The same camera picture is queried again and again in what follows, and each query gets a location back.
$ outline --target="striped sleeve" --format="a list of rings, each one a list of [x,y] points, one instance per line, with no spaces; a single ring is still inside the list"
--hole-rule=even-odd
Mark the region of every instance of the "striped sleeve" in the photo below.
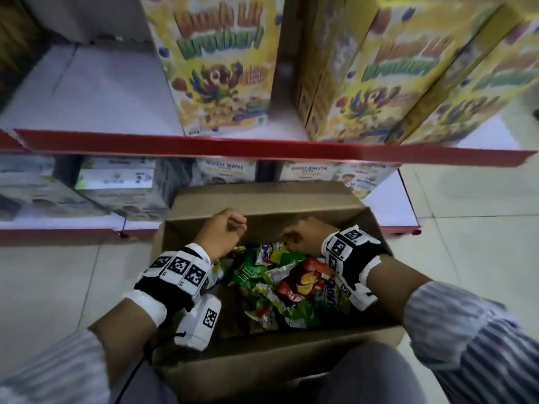
[[[90,330],[79,331],[0,381],[3,404],[107,404],[104,351]]]
[[[502,305],[430,282],[408,301],[404,325],[452,402],[539,402],[539,344]]]

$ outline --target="person's right hand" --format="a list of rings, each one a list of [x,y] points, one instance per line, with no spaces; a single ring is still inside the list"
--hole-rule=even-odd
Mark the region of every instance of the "person's right hand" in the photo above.
[[[339,231],[325,222],[308,217],[297,224],[286,227],[281,232],[281,238],[290,252],[322,255],[322,243],[331,234]]]

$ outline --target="blueberry illustration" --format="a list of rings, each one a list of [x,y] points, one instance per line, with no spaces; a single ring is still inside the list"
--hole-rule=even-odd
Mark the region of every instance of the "blueberry illustration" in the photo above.
[[[159,55],[162,56],[163,58],[170,58],[170,51],[168,50],[168,48],[160,47]]]
[[[408,8],[408,10],[406,10],[406,12],[403,14],[401,20],[402,22],[407,22],[410,18],[412,18],[414,16],[414,13],[415,13],[415,8]]]

